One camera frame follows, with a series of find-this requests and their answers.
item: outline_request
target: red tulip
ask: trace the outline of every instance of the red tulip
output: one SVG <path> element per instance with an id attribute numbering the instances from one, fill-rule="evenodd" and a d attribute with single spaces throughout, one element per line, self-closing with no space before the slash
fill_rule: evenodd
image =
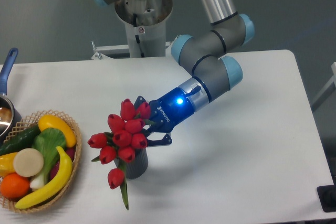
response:
<path id="1" fill-rule="evenodd" d="M 112 146 L 105 146 L 100 150 L 99 160 L 102 165 L 107 164 L 113 161 L 117 156 L 117 152 Z"/>
<path id="2" fill-rule="evenodd" d="M 132 142 L 132 134 L 125 130 L 117 131 L 113 136 L 113 142 L 119 147 L 129 146 Z"/>
<path id="3" fill-rule="evenodd" d="M 125 121 L 131 120 L 135 117 L 135 107 L 133 103 L 131 103 L 130 99 L 125 99 L 121 102 L 120 115 Z"/>
<path id="4" fill-rule="evenodd" d="M 125 128 L 125 121 L 118 115 L 111 114 L 107 118 L 107 124 L 113 133 Z"/>
<path id="5" fill-rule="evenodd" d="M 107 179 L 110 188 L 115 189 L 124 182 L 125 174 L 121 169 L 115 168 L 109 172 Z"/>
<path id="6" fill-rule="evenodd" d="M 92 137 L 88 141 L 88 144 L 91 148 L 103 148 L 107 145 L 107 137 L 104 133 L 92 135 Z"/>
<path id="7" fill-rule="evenodd" d="M 139 133 L 144 126 L 145 122 L 142 119 L 132 119 L 127 121 L 127 123 L 125 124 L 125 130 L 127 130 L 131 134 L 135 134 Z"/>
<path id="8" fill-rule="evenodd" d="M 143 149 L 147 147 L 147 138 L 142 133 L 137 133 L 132 136 L 131 146 L 135 149 Z"/>
<path id="9" fill-rule="evenodd" d="M 118 150 L 118 156 L 121 160 L 124 160 L 126 163 L 130 163 L 135 159 L 135 150 L 128 146 L 125 148 L 120 148 Z"/>
<path id="10" fill-rule="evenodd" d="M 151 116 L 151 107 L 147 102 L 143 102 L 136 110 L 136 115 L 140 113 L 140 118 L 142 119 L 149 119 Z"/>

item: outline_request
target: blue led light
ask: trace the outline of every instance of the blue led light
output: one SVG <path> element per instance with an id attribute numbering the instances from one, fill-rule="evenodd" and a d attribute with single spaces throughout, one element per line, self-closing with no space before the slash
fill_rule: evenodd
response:
<path id="1" fill-rule="evenodd" d="M 178 98 L 178 99 L 176 100 L 176 103 L 177 103 L 177 104 L 182 104 L 182 103 L 183 103 L 183 99 L 182 99 L 182 98 Z"/>

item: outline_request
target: plastic vegetable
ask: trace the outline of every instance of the plastic vegetable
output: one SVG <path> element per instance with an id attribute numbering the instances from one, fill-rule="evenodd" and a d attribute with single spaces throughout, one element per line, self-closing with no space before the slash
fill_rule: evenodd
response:
<path id="1" fill-rule="evenodd" d="M 55 178 L 51 180 L 47 185 L 38 189 L 31 194 L 26 195 L 20 199 L 15 207 L 18 209 L 27 209 L 29 207 L 35 206 L 58 193 L 70 179 L 72 172 L 72 161 L 71 158 L 66 154 L 62 147 L 56 147 L 60 155 L 59 171 Z"/>
<path id="2" fill-rule="evenodd" d="M 77 143 L 76 136 L 70 126 L 55 115 L 43 115 L 38 121 L 38 127 L 41 131 L 47 128 L 56 128 L 62 131 L 67 141 L 68 148 L 74 147 Z"/>
<path id="3" fill-rule="evenodd" d="M 26 148 L 19 151 L 13 160 L 15 172 L 23 177 L 32 177 L 43 168 L 44 159 L 36 149 Z"/>
<path id="4" fill-rule="evenodd" d="M 31 189 L 39 189 L 48 183 L 49 173 L 59 159 L 56 146 L 62 148 L 66 146 L 65 137 L 58 129 L 48 128 L 35 138 L 32 148 L 42 153 L 44 165 L 42 170 L 30 180 Z"/>
<path id="5" fill-rule="evenodd" d="M 20 198 L 29 191 L 29 179 L 12 173 L 4 177 L 0 185 L 0 192 L 6 198 Z"/>
<path id="6" fill-rule="evenodd" d="M 71 158 L 72 161 L 75 160 L 75 153 L 76 153 L 76 149 L 75 148 L 66 149 L 65 152 L 66 152 L 66 154 L 69 155 L 69 157 Z M 49 180 L 52 180 L 56 176 L 58 170 L 59 170 L 59 161 L 51 169 L 50 174 L 49 174 Z"/>
<path id="7" fill-rule="evenodd" d="M 0 146 L 0 155 L 19 152 L 25 148 L 31 147 L 34 138 L 40 133 L 41 131 L 38 128 L 38 125 L 34 125 L 21 131 L 12 137 L 11 140 L 3 143 L 3 145 Z"/>
<path id="8" fill-rule="evenodd" d="M 14 173 L 13 160 L 17 152 L 0 156 L 0 176 L 5 177 L 10 173 Z"/>

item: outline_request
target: white table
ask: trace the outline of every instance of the white table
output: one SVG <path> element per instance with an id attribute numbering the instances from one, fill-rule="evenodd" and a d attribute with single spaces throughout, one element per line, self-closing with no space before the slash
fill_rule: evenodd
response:
<path id="1" fill-rule="evenodd" d="M 128 181 L 130 210 L 84 144 L 77 177 L 54 207 L 0 209 L 1 223 L 272 223 L 327 219 L 316 188 L 332 178 L 294 55 L 230 54 L 243 81 L 178 125 L 173 144 L 148 148 L 149 168 Z M 190 76 L 171 57 L 14 65 L 8 97 L 23 115 L 65 111 L 84 143 L 107 131 L 126 98 L 154 100 Z"/>

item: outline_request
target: vase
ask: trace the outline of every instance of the vase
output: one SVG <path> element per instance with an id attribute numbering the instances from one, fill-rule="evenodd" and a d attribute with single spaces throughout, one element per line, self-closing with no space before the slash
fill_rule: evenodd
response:
<path id="1" fill-rule="evenodd" d="M 119 164 L 119 160 L 115 159 L 116 166 Z M 148 156 L 146 149 L 135 150 L 135 159 L 126 165 L 125 176 L 127 179 L 135 179 L 140 177 L 146 171 L 148 167 Z"/>

